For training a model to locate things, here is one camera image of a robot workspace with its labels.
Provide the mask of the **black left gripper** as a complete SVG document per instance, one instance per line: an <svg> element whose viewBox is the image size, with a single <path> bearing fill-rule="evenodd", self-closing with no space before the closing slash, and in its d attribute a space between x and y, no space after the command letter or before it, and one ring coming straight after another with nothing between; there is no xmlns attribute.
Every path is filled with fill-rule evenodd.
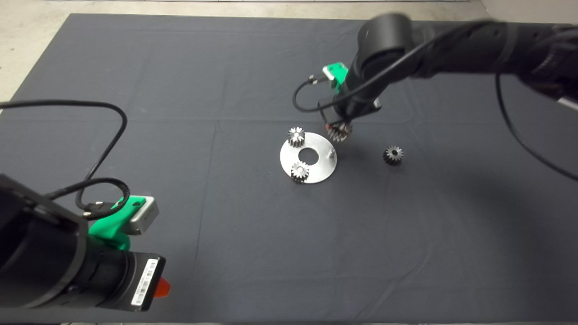
<svg viewBox="0 0 578 325"><path fill-rule="evenodd" d="M171 284L162 277L165 257L144 252L128 252L126 274L117 292L108 299L108 308L146 312L155 298L167 297Z"/></svg>

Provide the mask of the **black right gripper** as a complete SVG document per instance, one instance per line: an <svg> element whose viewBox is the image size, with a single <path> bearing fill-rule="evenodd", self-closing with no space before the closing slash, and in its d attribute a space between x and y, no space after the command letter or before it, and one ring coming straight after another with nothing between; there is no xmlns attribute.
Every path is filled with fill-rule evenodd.
<svg viewBox="0 0 578 325"><path fill-rule="evenodd" d="M321 109L321 116L326 123L327 132L333 132L334 124L349 124L354 119L376 113L382 108L378 95L374 97L355 95L335 103L342 96L343 94L336 94L319 101L319 107L325 107Z"/></svg>

